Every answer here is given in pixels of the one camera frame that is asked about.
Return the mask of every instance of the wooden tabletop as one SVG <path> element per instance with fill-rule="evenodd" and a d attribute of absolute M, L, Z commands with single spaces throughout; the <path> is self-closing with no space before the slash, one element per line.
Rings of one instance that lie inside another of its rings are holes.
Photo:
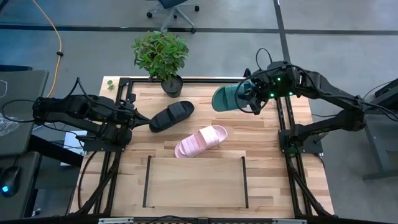
<path fill-rule="evenodd" d="M 119 78 L 104 77 L 99 94 L 115 99 L 117 88 L 108 90 L 107 82 L 112 80 L 114 85 L 118 86 Z M 133 93 L 137 95 L 134 104 L 139 112 L 148 118 L 165 109 L 167 105 L 182 100 L 191 101 L 195 105 L 195 111 L 185 121 L 160 133 L 152 133 L 148 125 L 135 128 L 132 131 L 132 141 L 122 153 L 112 216 L 177 215 L 223 218 L 288 218 L 294 216 L 285 158 L 280 152 L 277 138 L 280 127 L 276 101 L 270 100 L 258 116 L 245 114 L 238 110 L 216 112 L 211 107 L 211 97 L 221 85 L 218 83 L 184 83 L 181 96 L 170 98 L 163 92 L 159 83 L 134 84 Z M 308 100 L 304 97 L 291 97 L 291 100 L 296 123 L 312 123 Z M 289 128 L 287 119 L 285 119 L 285 123 Z M 240 158 L 245 156 L 249 208 L 143 208 L 147 157 L 175 157 L 174 148 L 179 141 L 209 125 L 225 127 L 228 131 L 228 138 L 220 145 L 206 150 L 197 157 Z M 81 187 L 82 203 L 90 197 L 98 185 L 103 157 L 104 153 L 98 152 L 88 165 Z M 324 208 L 333 213 L 322 163 L 319 158 L 311 154 L 303 154 L 302 157 L 309 189 Z M 298 190 L 297 193 L 300 208 L 304 211 L 301 190 Z M 107 195 L 108 187 L 104 191 L 104 202 Z M 71 212 L 76 210 L 77 194 L 73 198 Z"/>

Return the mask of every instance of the black desk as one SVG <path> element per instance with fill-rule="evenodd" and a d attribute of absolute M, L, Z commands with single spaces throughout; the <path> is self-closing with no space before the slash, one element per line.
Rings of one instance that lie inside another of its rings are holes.
<path fill-rule="evenodd" d="M 376 180 L 398 176 L 398 125 L 384 114 L 366 114 L 366 135 L 376 158 L 378 171 L 363 176 Z"/>
<path fill-rule="evenodd" d="M 0 80 L 7 82 L 7 93 L 0 98 L 0 106 L 10 100 L 36 100 L 43 95 L 49 73 L 47 71 L 0 72 Z M 0 82 L 0 96 L 6 86 Z M 32 120 L 32 103 L 15 102 L 6 106 L 5 114 L 20 120 Z M 20 123 L 19 127 L 0 137 L 0 168 L 4 171 L 19 155 L 21 167 L 20 189 L 13 197 L 0 195 L 0 220 L 21 219 L 31 216 L 37 190 L 35 181 L 41 155 L 80 167 L 83 156 L 47 142 L 32 133 L 33 123 Z"/>
<path fill-rule="evenodd" d="M 0 98 L 0 106 L 16 99 L 36 100 L 43 95 L 49 72 L 0 72 L 0 80 L 7 82 L 7 93 Z M 0 82 L 0 95 L 5 92 L 5 83 Z M 17 119 L 32 119 L 32 103 L 15 102 L 6 106 L 4 113 Z M 26 151 L 33 123 L 20 123 L 19 127 L 0 137 L 0 156 L 22 154 Z"/>
<path fill-rule="evenodd" d="M 0 168 L 12 166 L 15 156 L 0 159 Z M 29 200 L 34 194 L 35 179 L 38 172 L 40 155 L 38 152 L 28 152 L 18 157 L 17 166 L 21 167 L 21 184 L 13 197 L 0 195 L 0 220 L 16 220 L 31 215 Z"/>

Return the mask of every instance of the green leaves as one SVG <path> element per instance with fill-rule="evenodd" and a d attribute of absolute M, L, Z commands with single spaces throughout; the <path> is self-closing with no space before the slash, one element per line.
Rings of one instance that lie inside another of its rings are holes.
<path fill-rule="evenodd" d="M 135 39 L 134 64 L 149 72 L 153 78 L 170 80 L 185 66 L 188 47 L 176 36 L 159 31 L 148 32 L 143 40 Z"/>
<path fill-rule="evenodd" d="M 180 59 L 178 60 L 178 65 L 179 65 L 180 68 L 184 68 L 185 62 L 184 62 L 184 60 L 183 60 L 182 58 L 180 58 Z"/>

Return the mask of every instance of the black desk surface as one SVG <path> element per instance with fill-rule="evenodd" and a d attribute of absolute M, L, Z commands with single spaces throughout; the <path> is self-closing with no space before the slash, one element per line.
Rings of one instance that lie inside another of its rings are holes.
<path fill-rule="evenodd" d="M 10 100 L 36 100 L 42 96 L 49 73 L 47 71 L 0 72 L 0 80 L 7 82 L 7 93 L 0 98 L 0 106 Z M 0 96 L 6 86 L 0 82 Z M 7 116 L 16 119 L 32 119 L 32 103 L 10 103 L 4 109 Z M 33 123 L 20 123 L 19 127 L 5 136 L 0 137 L 0 156 L 22 154 L 27 147 Z"/>
<path fill-rule="evenodd" d="M 21 184 L 19 185 L 18 193 L 12 197 L 4 197 L 0 194 L 0 221 L 23 218 L 28 198 L 32 192 L 32 183 L 39 157 L 38 152 L 28 152 L 18 156 L 16 165 L 21 168 Z M 2 172 L 12 166 L 14 159 L 15 156 L 0 159 Z"/>
<path fill-rule="evenodd" d="M 367 114 L 365 122 L 369 141 L 379 157 L 379 167 L 398 169 L 398 124 L 384 114 Z"/>

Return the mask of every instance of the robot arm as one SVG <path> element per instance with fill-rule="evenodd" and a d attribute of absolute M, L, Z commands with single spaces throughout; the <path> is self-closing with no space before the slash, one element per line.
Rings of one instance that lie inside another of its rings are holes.
<path fill-rule="evenodd" d="M 305 126 L 295 124 L 290 134 L 284 138 L 288 146 L 303 146 L 304 140 L 314 134 L 336 129 L 358 131 L 365 127 L 364 110 L 369 107 L 361 104 L 360 97 L 334 87 L 317 72 L 304 70 L 287 62 L 273 62 L 267 70 L 258 70 L 253 74 L 246 70 L 245 74 L 250 79 L 251 88 L 236 95 L 236 98 L 246 100 L 254 114 L 259 114 L 269 99 L 292 95 L 323 99 L 344 109 L 330 119 Z"/>
<path fill-rule="evenodd" d="M 92 136 L 80 137 L 88 143 L 87 151 L 101 148 L 106 151 L 109 147 L 103 147 L 105 144 L 123 149 L 132 138 L 131 130 L 150 122 L 134 108 L 134 100 L 132 95 L 130 102 L 115 106 L 112 99 L 95 95 L 68 95 L 62 99 L 39 97 L 32 107 L 33 117 L 37 124 L 61 122 L 88 131 Z"/>

